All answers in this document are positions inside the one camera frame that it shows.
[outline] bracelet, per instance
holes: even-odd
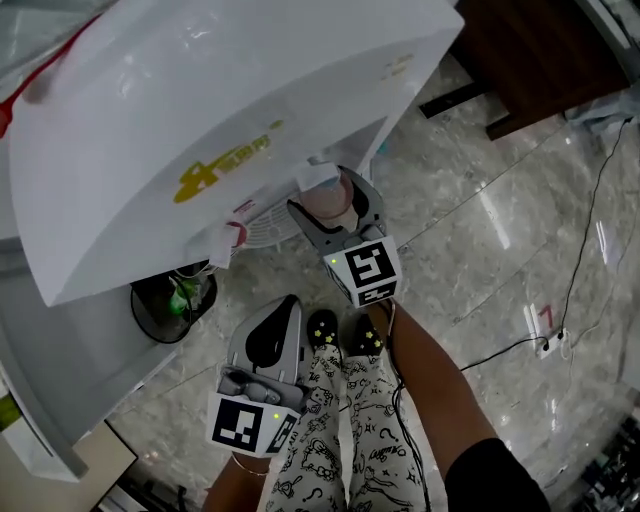
[[[252,475],[255,475],[255,476],[267,476],[269,474],[269,471],[267,471],[266,473],[258,473],[257,471],[251,471],[249,468],[244,467],[240,463],[240,461],[236,458],[236,454],[233,452],[231,452],[231,458],[233,459],[233,462],[235,462],[238,466],[244,469],[247,473],[251,473]]]

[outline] yellow logo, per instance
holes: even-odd
[[[282,120],[275,121],[269,126],[269,129],[275,130],[283,125]],[[174,203],[183,203],[194,198],[200,192],[213,186],[218,181],[218,176],[214,171],[222,171],[225,174],[235,171],[243,163],[251,160],[253,156],[268,148],[271,145],[271,139],[267,134],[258,137],[256,140],[245,146],[236,146],[226,151],[218,158],[214,159],[210,164],[205,165],[202,162],[196,162],[189,167],[180,178],[182,188],[173,198]]]

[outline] dark wooden furniture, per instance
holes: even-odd
[[[487,127],[495,140],[630,85],[574,0],[460,0],[456,8],[465,28],[451,53],[475,84],[421,106],[427,117],[493,90],[509,111]]]

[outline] wire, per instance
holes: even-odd
[[[490,355],[489,357],[485,357],[484,359],[480,359],[480,361],[476,361],[475,363],[471,363],[470,365],[465,366],[464,368],[460,368],[461,372],[466,372],[467,370],[470,370],[471,368],[475,368],[476,366],[480,366],[481,364],[484,364],[488,361],[491,361],[492,359],[501,356],[502,354],[505,354],[507,352],[509,352],[509,350],[516,348],[518,345],[522,345],[523,343],[526,343],[527,341],[536,341],[536,340],[545,340],[546,344],[549,343],[549,339],[546,336],[535,336],[533,338],[525,338],[524,340],[519,340],[516,341],[515,343],[512,343],[511,345],[509,345],[507,348],[503,348],[502,350],[496,352],[495,354]]]
[[[340,345],[337,344],[337,343],[334,346],[338,349],[338,357],[340,359],[340,371],[342,371],[342,369],[344,368],[344,361],[342,360],[342,349],[340,348]]]
[[[567,396],[569,396],[569,391],[571,391],[571,388],[573,387],[573,360],[575,359],[575,349],[571,346],[571,342],[569,341],[569,337],[567,336],[565,339],[563,339],[561,341],[561,343],[562,344],[560,345],[560,356],[565,361],[569,361],[569,384],[567,384],[567,390],[564,392],[564,394],[562,395],[560,400],[558,400],[557,407],[560,407],[560,404],[562,403],[562,401]],[[564,347],[565,346],[569,347],[569,354],[570,355],[567,356],[567,357],[564,356]]]
[[[206,274],[206,275],[210,275],[213,272],[215,272],[218,269],[218,267],[214,267],[213,265],[211,265],[211,263],[207,263],[204,267],[202,267],[200,270],[198,270],[195,274],[193,274],[192,276],[185,276],[184,274],[182,274],[178,269],[175,269],[174,272],[181,277],[182,279],[194,279],[196,277],[198,277],[200,274]]]
[[[582,263],[582,255],[584,253],[584,248],[587,244],[587,239],[588,239],[588,235],[589,235],[589,228],[591,226],[591,219],[593,217],[593,210],[596,204],[596,193],[598,192],[598,187],[600,186],[600,182],[602,179],[602,174],[607,166],[607,164],[609,163],[609,160],[611,160],[611,158],[613,157],[613,155],[616,152],[616,149],[618,147],[618,144],[620,143],[620,139],[622,138],[622,130],[624,129],[625,125],[627,123],[629,123],[631,121],[631,119],[625,119],[624,122],[622,123],[622,126],[620,126],[620,131],[618,132],[618,138],[616,139],[616,143],[613,146],[613,149],[611,150],[611,154],[609,156],[607,156],[607,158],[605,158],[602,167],[600,167],[600,170],[598,171],[598,179],[596,180],[596,185],[593,188],[593,195],[591,197],[591,204],[589,206],[589,215],[587,217],[587,227],[584,230],[584,237],[582,239],[582,244],[580,246],[580,252],[578,253],[578,261],[576,262],[576,266],[573,269],[573,275],[571,276],[571,281],[569,283],[569,291],[567,293],[567,299],[565,302],[565,306],[564,306],[564,312],[562,314],[562,322],[560,322],[560,334],[558,335],[558,338],[561,340],[561,342],[563,343],[564,346],[564,340],[562,339],[562,333],[564,332],[564,325],[565,325],[565,320],[567,318],[567,311],[569,310],[569,300],[571,298],[571,292],[573,290],[573,285],[575,284],[575,280],[576,280],[576,275],[578,274],[578,269],[580,268],[580,263]],[[489,357],[486,357],[484,359],[481,359],[480,361],[476,361],[475,363],[471,363],[468,366],[465,366],[464,368],[461,368],[460,371],[464,372],[466,370],[469,370],[471,368],[474,368],[476,366],[480,366],[481,364],[484,364],[488,361],[491,361],[492,359],[494,359],[495,357],[498,357],[502,354],[505,354],[506,352],[509,352],[510,350],[514,349],[515,347],[521,345],[522,343],[525,343],[527,341],[536,341],[536,340],[545,340],[546,344],[549,343],[549,340],[547,337],[545,336],[536,336],[536,337],[532,337],[532,338],[526,338],[523,340],[519,340],[516,341],[515,343],[509,345],[507,348],[504,348],[502,350],[500,350],[499,352],[496,352],[495,354],[492,354]],[[562,358],[567,360],[568,358],[565,358],[563,353],[562,353],[562,347],[561,347],[561,355]],[[573,350],[571,352],[571,363],[570,363],[570,367],[569,367],[569,371],[571,371],[571,367],[573,366]]]
[[[387,303],[387,302],[391,305],[391,310],[387,310],[387,308],[383,306],[383,303]],[[382,302],[379,302],[378,304],[387,315],[387,321],[389,323],[389,328],[387,331],[387,350],[389,352],[389,360],[391,361],[391,368],[393,369],[393,373],[395,374],[396,380],[398,382],[396,389],[393,391],[393,394],[391,395],[391,405],[393,406],[393,411],[395,413],[396,419],[398,420],[398,425],[400,426],[402,437],[407,443],[407,446],[409,446],[409,449],[411,450],[411,455],[413,456],[413,460],[416,463],[416,471],[418,472],[418,478],[420,478],[420,483],[422,485],[422,493],[424,494],[426,511],[431,512],[431,501],[429,500],[429,489],[427,489],[427,481],[424,476],[422,454],[420,453],[420,449],[418,448],[418,445],[415,439],[413,439],[411,432],[409,432],[409,429],[402,421],[402,417],[400,415],[400,408],[401,408],[400,400],[402,399],[402,390],[405,389],[405,384],[404,384],[404,378],[402,377],[402,374],[398,370],[395,356],[393,354],[393,326],[395,324],[395,313],[396,313],[395,304],[390,300],[382,301]]]
[[[582,262],[582,254],[584,252],[584,248],[587,245],[587,238],[589,237],[589,228],[591,227],[591,218],[593,217],[593,209],[596,204],[596,193],[598,192],[598,187],[600,186],[602,173],[605,167],[607,166],[607,164],[609,163],[609,160],[611,160],[611,157],[613,157],[613,155],[616,152],[616,148],[618,147],[618,144],[620,143],[620,139],[622,138],[622,130],[624,129],[625,125],[630,121],[631,119],[625,119],[623,121],[622,126],[620,127],[620,131],[618,132],[618,139],[616,140],[616,143],[613,146],[613,150],[611,150],[611,154],[605,159],[604,163],[602,164],[602,167],[600,168],[600,171],[598,172],[598,179],[596,181],[596,186],[593,188],[593,195],[591,197],[591,206],[589,207],[589,216],[587,217],[587,227],[584,230],[582,245],[580,246],[580,252],[578,253],[578,262],[576,263],[576,266],[573,269],[573,275],[571,276],[571,282],[569,283],[569,291],[567,292],[567,300],[564,305],[564,313],[562,314],[562,322],[560,322],[560,339],[562,339],[562,333],[564,331],[564,321],[566,320],[567,312],[569,311],[569,299],[571,298],[573,285],[576,280],[576,275],[578,274],[578,269],[580,268],[580,263]]]

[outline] gray marble tile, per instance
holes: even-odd
[[[207,398],[217,372],[206,370],[164,395],[111,419],[153,478],[188,489],[198,504],[224,467],[229,453],[205,441]]]
[[[586,465],[610,440],[624,417],[611,407],[603,407],[600,412],[583,423],[571,425],[571,430],[562,439],[558,436],[543,443],[522,461],[552,503],[580,478]]]
[[[547,274],[542,293],[535,290],[538,283],[531,282],[538,281],[541,272],[553,269],[547,265],[545,251],[550,251],[549,247],[444,335],[441,342],[458,364],[465,365],[522,339],[526,332],[522,308],[532,302],[528,293],[538,300],[543,299],[544,292],[549,293],[544,301],[554,302],[551,273]],[[541,485],[548,484],[556,476],[554,471],[567,464],[568,440],[573,439],[576,432],[587,438],[596,435],[595,431],[584,431],[582,425],[604,415],[610,421],[602,428],[612,429],[621,411],[630,410],[631,402],[624,397],[617,403],[621,395],[616,389],[625,334],[621,319],[629,317],[629,308],[636,307],[628,294],[617,292],[627,279],[628,275],[611,284],[616,293],[606,302],[601,315],[585,316],[581,323],[567,324],[575,334],[569,338],[576,344],[573,361],[568,350],[567,359],[557,351],[540,361],[530,344],[525,344],[467,373],[485,413],[520,460],[536,461],[534,454],[549,444],[564,454],[564,458],[547,460],[546,472],[540,474]],[[602,290],[603,296],[608,293]],[[594,321],[598,322],[597,326],[578,339],[578,333]]]
[[[492,142],[485,128],[504,115],[495,97],[481,96],[432,119],[417,105],[468,83],[448,57],[429,79],[373,160],[389,231],[403,245],[521,160],[563,122],[541,121]]]
[[[114,414],[124,414],[170,391],[194,375],[217,367],[226,358],[229,345],[228,339],[223,338],[216,328],[213,316],[213,312],[209,312],[200,319],[178,347],[174,359],[143,387],[125,398]]]
[[[401,301],[438,336],[515,274],[556,229],[546,184],[520,165],[401,251]]]
[[[570,248],[560,245],[557,238],[551,238],[493,295],[444,333],[439,341],[456,363],[465,366],[528,337],[523,310],[530,304],[539,312],[550,306],[552,325],[548,324],[546,315],[541,315],[540,326],[545,334],[557,329],[564,312],[578,245],[577,238]],[[632,251],[625,252],[628,257],[632,254]],[[617,279],[616,275],[610,274],[593,243],[585,251],[582,264],[592,267],[591,278],[576,282],[570,301],[566,327],[574,343],[581,332],[602,319],[612,293],[618,290],[615,286],[629,279],[628,275]],[[534,360],[532,350],[532,347],[523,347],[521,352]]]
[[[583,261],[576,275],[574,291],[572,292],[572,306],[567,313],[568,325],[580,324],[583,319],[598,317],[602,312],[608,294],[611,291],[614,277],[619,270],[619,263],[627,250],[630,236],[637,224],[638,179],[640,172],[633,159],[621,165],[620,157],[628,154],[637,142],[625,134],[620,153],[610,161],[606,167],[602,182],[598,189],[591,227],[583,254]],[[559,165],[556,160],[561,158],[558,145],[563,144],[564,133],[549,139],[543,146],[542,154],[547,163]],[[550,184],[556,209],[561,218],[561,227],[557,231],[556,264],[566,269],[567,264],[573,269],[572,260],[578,256],[579,246],[584,236],[588,218],[588,208],[595,187],[597,172],[602,166],[605,154],[599,149],[593,154],[572,153],[577,156],[574,164],[562,171],[552,172],[545,166],[543,173]],[[565,283],[568,279],[558,272],[557,282]],[[564,298],[566,292],[557,292]]]

